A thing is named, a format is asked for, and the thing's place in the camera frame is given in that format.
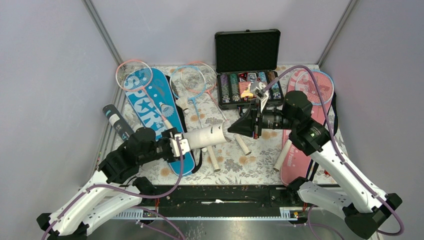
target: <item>pink badminton racket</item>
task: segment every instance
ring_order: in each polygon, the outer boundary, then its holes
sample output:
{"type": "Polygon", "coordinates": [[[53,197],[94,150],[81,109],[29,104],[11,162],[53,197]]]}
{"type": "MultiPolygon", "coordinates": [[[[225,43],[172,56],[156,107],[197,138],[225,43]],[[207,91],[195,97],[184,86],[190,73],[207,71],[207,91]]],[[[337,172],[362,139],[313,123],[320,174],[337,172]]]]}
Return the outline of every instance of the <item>pink badminton racket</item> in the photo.
{"type": "MultiPolygon", "coordinates": [[[[329,75],[322,71],[312,70],[313,76],[318,83],[319,91],[321,92],[322,99],[324,100],[323,104],[331,101],[334,95],[334,83],[329,75]]],[[[318,91],[315,88],[312,77],[307,71],[305,71],[297,79],[294,89],[297,91],[302,91],[306,94],[307,99],[312,103],[312,105],[319,106],[318,114],[322,113],[322,104],[320,97],[318,96],[318,91]]]]}
{"type": "Polygon", "coordinates": [[[153,72],[145,62],[133,59],[122,63],[116,69],[115,78],[119,87],[127,92],[143,91],[150,100],[150,103],[153,104],[157,114],[162,118],[165,126],[168,129],[173,127],[146,91],[146,86],[153,79],[153,72]]]}

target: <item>racket handle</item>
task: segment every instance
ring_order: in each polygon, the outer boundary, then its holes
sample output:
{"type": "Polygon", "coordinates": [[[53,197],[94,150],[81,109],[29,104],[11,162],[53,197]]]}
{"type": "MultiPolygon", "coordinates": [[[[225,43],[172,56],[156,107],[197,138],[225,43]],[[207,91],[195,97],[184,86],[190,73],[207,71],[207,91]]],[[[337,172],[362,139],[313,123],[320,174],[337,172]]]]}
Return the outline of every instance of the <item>racket handle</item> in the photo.
{"type": "Polygon", "coordinates": [[[166,127],[167,129],[172,129],[172,128],[173,128],[173,126],[172,126],[172,124],[170,123],[170,121],[168,121],[166,118],[163,118],[162,120],[163,120],[163,123],[165,124],[165,127],[166,127]]]}
{"type": "Polygon", "coordinates": [[[221,171],[221,168],[218,165],[218,161],[217,161],[217,158],[215,157],[215,153],[214,153],[214,151],[212,149],[212,146],[208,146],[207,147],[207,152],[208,152],[209,157],[210,157],[210,162],[212,163],[213,171],[214,172],[221,171]]]}
{"type": "Polygon", "coordinates": [[[243,150],[244,155],[249,155],[252,153],[252,151],[249,150],[248,146],[246,146],[243,139],[238,134],[234,134],[234,138],[237,141],[238,145],[240,145],[241,150],[243,150]]]}
{"type": "Polygon", "coordinates": [[[281,150],[281,153],[278,156],[277,162],[274,165],[274,170],[275,171],[280,171],[281,170],[281,166],[284,163],[284,159],[286,159],[287,154],[289,153],[290,147],[292,146],[292,141],[290,141],[290,139],[287,139],[287,141],[284,144],[284,147],[281,150]]]}

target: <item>racket strings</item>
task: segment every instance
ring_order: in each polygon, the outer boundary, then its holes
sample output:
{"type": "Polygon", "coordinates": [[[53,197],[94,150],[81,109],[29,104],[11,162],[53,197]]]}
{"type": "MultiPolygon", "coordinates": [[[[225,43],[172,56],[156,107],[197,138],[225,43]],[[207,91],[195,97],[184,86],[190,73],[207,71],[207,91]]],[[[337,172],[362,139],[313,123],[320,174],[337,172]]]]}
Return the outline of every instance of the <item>racket strings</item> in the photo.
{"type": "MultiPolygon", "coordinates": [[[[333,97],[334,85],[332,80],[321,72],[314,71],[313,76],[318,83],[318,88],[321,92],[324,103],[327,103],[333,97]]],[[[317,89],[315,88],[314,82],[308,72],[303,73],[302,76],[299,77],[296,82],[295,89],[304,92],[307,99],[313,104],[321,105],[317,89]]]]}
{"type": "Polygon", "coordinates": [[[212,90],[217,85],[217,73],[209,65],[200,61],[193,61],[187,65],[197,67],[201,71],[206,82],[206,91],[212,90]]]}
{"type": "Polygon", "coordinates": [[[188,98],[196,98],[206,88],[205,78],[202,72],[194,66],[181,66],[171,74],[171,90],[178,98],[185,95],[188,98]]]}
{"type": "Polygon", "coordinates": [[[153,73],[146,63],[139,60],[129,60],[118,67],[115,77],[119,87],[128,92],[135,92],[152,81],[153,73]]]}

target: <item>badminton racket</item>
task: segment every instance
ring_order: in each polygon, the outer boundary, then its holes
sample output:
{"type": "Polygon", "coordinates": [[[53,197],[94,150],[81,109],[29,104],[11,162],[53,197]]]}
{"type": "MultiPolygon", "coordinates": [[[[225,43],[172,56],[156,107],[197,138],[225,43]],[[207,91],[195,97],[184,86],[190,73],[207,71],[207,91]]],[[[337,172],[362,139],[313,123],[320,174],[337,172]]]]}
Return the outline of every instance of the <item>badminton racket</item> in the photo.
{"type": "MultiPolygon", "coordinates": [[[[206,90],[206,80],[199,68],[192,65],[184,65],[177,67],[171,74],[169,84],[172,93],[176,98],[186,96],[188,100],[193,102],[200,127],[203,128],[198,108],[196,106],[196,98],[203,94],[206,90]]],[[[206,147],[212,163],[213,171],[220,171],[217,158],[215,157],[212,146],[206,147]]]]}
{"type": "MultiPolygon", "coordinates": [[[[217,86],[217,73],[215,72],[215,70],[213,70],[211,66],[201,61],[192,61],[190,63],[187,63],[187,66],[195,66],[201,71],[206,82],[206,87],[204,91],[209,95],[209,97],[215,103],[216,107],[218,108],[224,120],[228,121],[224,112],[219,107],[217,100],[214,98],[214,96],[212,96],[212,93],[211,93],[211,91],[217,86]]],[[[233,136],[235,140],[237,141],[238,145],[240,145],[240,148],[243,151],[244,155],[249,155],[252,153],[252,151],[249,150],[248,146],[246,146],[245,142],[243,141],[243,139],[240,137],[239,134],[234,134],[233,136]]]]}
{"type": "Polygon", "coordinates": [[[149,85],[153,79],[153,72],[145,62],[133,59],[122,63],[116,69],[115,78],[119,87],[127,92],[143,91],[150,100],[150,103],[156,109],[157,114],[162,118],[166,128],[173,128],[172,124],[162,114],[161,110],[159,110],[146,91],[146,86],[149,85]]]}
{"type": "MultiPolygon", "coordinates": [[[[319,91],[321,92],[322,99],[324,100],[323,104],[327,104],[329,101],[331,101],[334,95],[333,80],[330,76],[328,76],[322,71],[312,70],[312,73],[316,79],[316,82],[318,83],[319,91]]],[[[322,114],[322,104],[320,101],[320,96],[318,95],[317,88],[315,87],[314,82],[312,81],[311,75],[307,71],[305,71],[298,77],[294,85],[294,89],[297,91],[302,91],[306,95],[307,99],[312,103],[312,105],[319,107],[318,112],[316,113],[317,118],[319,118],[319,114],[322,114]]],[[[281,151],[281,154],[274,165],[274,170],[279,171],[281,169],[284,159],[286,158],[291,146],[292,141],[290,141],[290,139],[287,139],[284,144],[283,150],[281,151]]]]}
{"type": "MultiPolygon", "coordinates": [[[[330,76],[326,73],[318,70],[312,70],[313,76],[318,83],[319,91],[321,92],[322,99],[324,100],[323,104],[327,104],[334,95],[334,83],[330,76]]],[[[318,114],[322,112],[322,104],[320,101],[320,96],[318,91],[315,88],[314,82],[312,81],[311,75],[305,71],[297,79],[294,89],[297,91],[302,91],[306,94],[307,99],[312,103],[312,105],[320,106],[318,114]]]]}

